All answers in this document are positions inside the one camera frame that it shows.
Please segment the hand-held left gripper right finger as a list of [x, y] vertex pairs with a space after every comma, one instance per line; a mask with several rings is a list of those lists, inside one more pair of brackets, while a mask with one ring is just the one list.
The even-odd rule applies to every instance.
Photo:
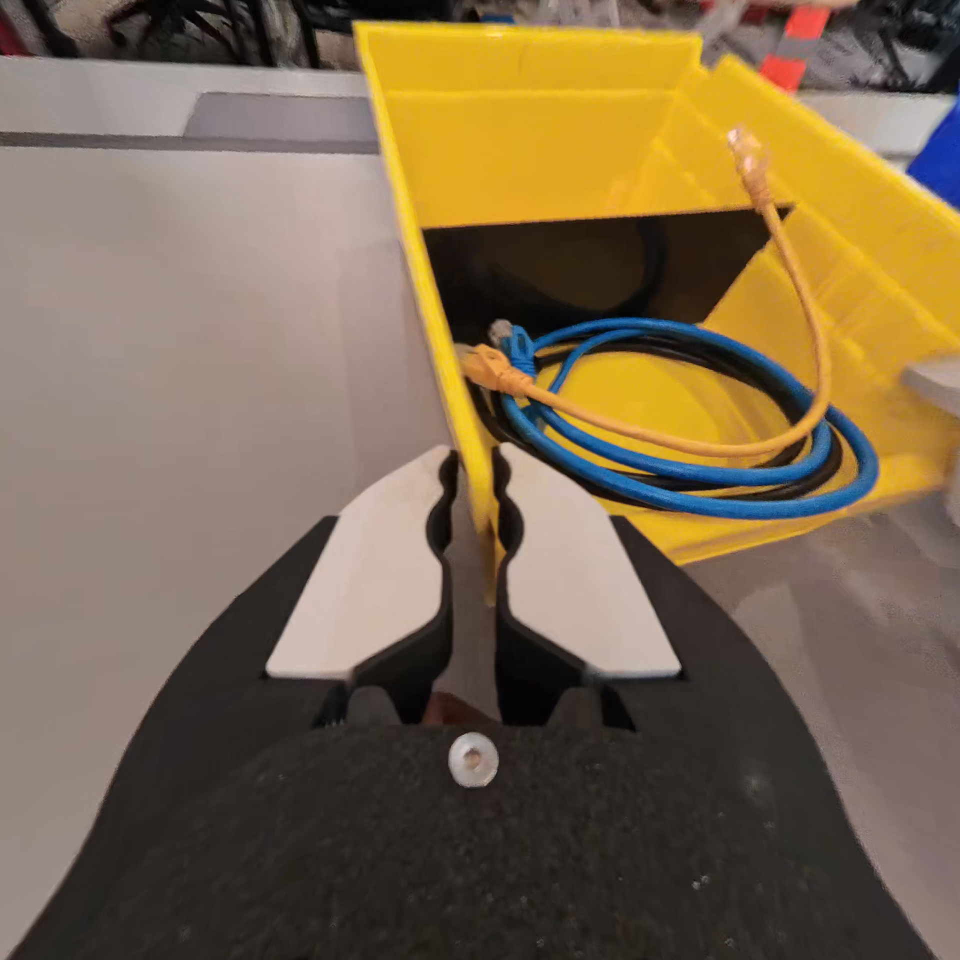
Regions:
[[505, 724], [546, 724], [568, 690], [673, 682], [683, 666], [613, 518], [519, 446], [492, 455], [501, 552], [494, 676]]

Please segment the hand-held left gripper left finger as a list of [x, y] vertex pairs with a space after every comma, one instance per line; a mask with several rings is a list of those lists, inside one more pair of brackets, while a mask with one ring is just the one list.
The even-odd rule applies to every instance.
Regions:
[[434, 446], [355, 496], [329, 536], [266, 662], [284, 681], [384, 690], [421, 723], [450, 663], [446, 557], [459, 458]]

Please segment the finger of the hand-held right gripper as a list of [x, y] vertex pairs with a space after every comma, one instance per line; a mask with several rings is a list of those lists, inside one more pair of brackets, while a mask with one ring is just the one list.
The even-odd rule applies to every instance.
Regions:
[[959, 356], [938, 356], [906, 366], [902, 383], [959, 420]]

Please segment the blue plastic bin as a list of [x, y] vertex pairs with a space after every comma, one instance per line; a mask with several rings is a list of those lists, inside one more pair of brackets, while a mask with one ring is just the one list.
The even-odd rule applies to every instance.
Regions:
[[959, 98], [908, 164], [906, 175], [959, 210]]

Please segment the yellow plastic bin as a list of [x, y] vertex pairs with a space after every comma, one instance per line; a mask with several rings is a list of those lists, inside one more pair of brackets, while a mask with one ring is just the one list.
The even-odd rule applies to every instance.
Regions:
[[488, 562], [491, 456], [424, 232], [748, 210], [729, 132], [765, 148], [784, 231], [829, 335], [831, 399], [879, 457], [872, 492], [811, 518], [736, 521], [602, 501], [671, 561], [697, 563], [946, 486], [958, 420], [902, 370], [958, 354], [958, 213], [733, 56], [688, 33], [365, 23], [355, 28], [401, 242]]

